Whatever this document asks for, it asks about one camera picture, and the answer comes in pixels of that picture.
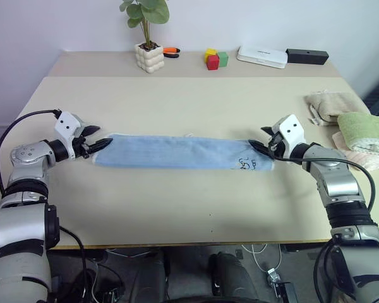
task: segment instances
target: green leaf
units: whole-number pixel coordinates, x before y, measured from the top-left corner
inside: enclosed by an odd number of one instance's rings
[[[134,28],[134,27],[137,27],[138,24],[142,21],[142,19],[128,19],[128,26],[130,28]]]
[[[132,2],[133,0],[124,0],[124,2],[119,6],[119,10],[124,11]]]
[[[165,0],[157,0],[155,9],[148,9],[142,5],[141,12],[150,23],[163,24],[169,21],[170,18],[169,8]]]
[[[155,9],[157,6],[157,0],[138,0],[138,2],[147,9]]]
[[[140,5],[130,4],[126,9],[126,13],[131,19],[142,19],[143,14],[141,13]]]

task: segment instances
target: towel stack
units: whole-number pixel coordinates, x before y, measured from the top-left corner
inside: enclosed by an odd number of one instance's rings
[[[347,159],[367,170],[379,169],[379,117],[351,93],[318,92],[305,97],[318,126],[338,125],[332,137]]]

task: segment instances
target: beige towel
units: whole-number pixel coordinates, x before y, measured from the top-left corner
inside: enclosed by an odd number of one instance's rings
[[[361,153],[359,151],[350,150],[342,133],[339,131],[338,133],[333,134],[333,141],[335,146],[339,151],[341,151],[349,161],[355,162],[360,166],[363,166],[366,170],[372,171],[379,169],[379,156],[372,155],[369,153]]]
[[[337,124],[337,117],[345,112],[370,114],[364,102],[351,93],[318,92],[305,96],[313,114],[311,121],[319,126]]]

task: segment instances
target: printed logo on towel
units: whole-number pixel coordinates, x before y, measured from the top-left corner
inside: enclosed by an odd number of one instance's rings
[[[240,163],[240,169],[250,169],[250,170],[255,170],[255,167],[257,165],[255,159],[249,160],[249,158],[240,158],[239,159]]]

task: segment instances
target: scissors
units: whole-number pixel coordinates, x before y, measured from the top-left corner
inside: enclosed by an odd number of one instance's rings
[[[165,47],[163,49],[163,55],[166,58],[178,58],[180,50],[177,47]]]

